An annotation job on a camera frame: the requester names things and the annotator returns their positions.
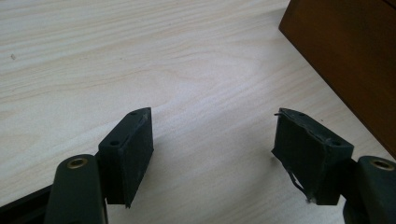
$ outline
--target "dark wooden box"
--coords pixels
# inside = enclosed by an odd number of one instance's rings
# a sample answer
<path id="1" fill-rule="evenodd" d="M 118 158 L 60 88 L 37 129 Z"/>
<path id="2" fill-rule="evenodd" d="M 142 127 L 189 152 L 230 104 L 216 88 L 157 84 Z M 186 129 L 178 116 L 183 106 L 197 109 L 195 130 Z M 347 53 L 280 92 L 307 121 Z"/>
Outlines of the dark wooden box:
<path id="1" fill-rule="evenodd" d="M 279 30 L 396 158 L 396 0 L 291 0 Z"/>

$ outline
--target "light wood surface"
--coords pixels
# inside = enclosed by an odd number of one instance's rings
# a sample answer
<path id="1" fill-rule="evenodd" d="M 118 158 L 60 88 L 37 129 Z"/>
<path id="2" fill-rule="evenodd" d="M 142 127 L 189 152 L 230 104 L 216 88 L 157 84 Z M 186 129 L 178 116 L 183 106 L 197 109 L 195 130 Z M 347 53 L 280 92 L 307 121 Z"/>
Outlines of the light wood surface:
<path id="1" fill-rule="evenodd" d="M 154 153 L 110 223 L 343 223 L 271 154 L 280 107 L 390 159 L 278 31 L 288 1 L 0 1 L 0 205 L 151 106 Z"/>

